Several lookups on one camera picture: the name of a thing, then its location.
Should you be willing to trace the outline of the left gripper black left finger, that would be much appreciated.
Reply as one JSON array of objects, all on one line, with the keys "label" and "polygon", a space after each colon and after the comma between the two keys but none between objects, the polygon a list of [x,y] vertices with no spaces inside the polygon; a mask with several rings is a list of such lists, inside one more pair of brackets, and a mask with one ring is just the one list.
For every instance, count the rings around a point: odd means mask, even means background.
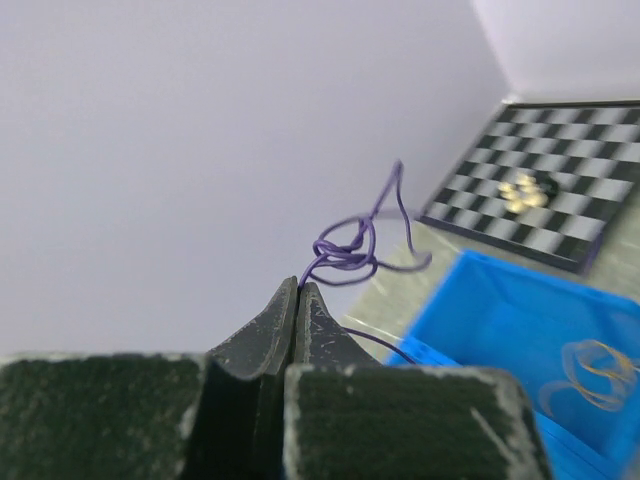
[{"label": "left gripper black left finger", "polygon": [[291,359],[297,279],[212,350],[204,413],[211,479],[276,479],[281,469],[284,373]]}]

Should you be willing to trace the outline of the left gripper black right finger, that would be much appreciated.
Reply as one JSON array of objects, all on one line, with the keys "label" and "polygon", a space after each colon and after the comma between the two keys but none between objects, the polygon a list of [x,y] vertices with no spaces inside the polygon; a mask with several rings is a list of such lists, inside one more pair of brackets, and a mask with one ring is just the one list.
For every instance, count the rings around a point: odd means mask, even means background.
[{"label": "left gripper black right finger", "polygon": [[292,477],[382,479],[375,445],[381,365],[331,316],[319,287],[299,290],[292,363]]}]

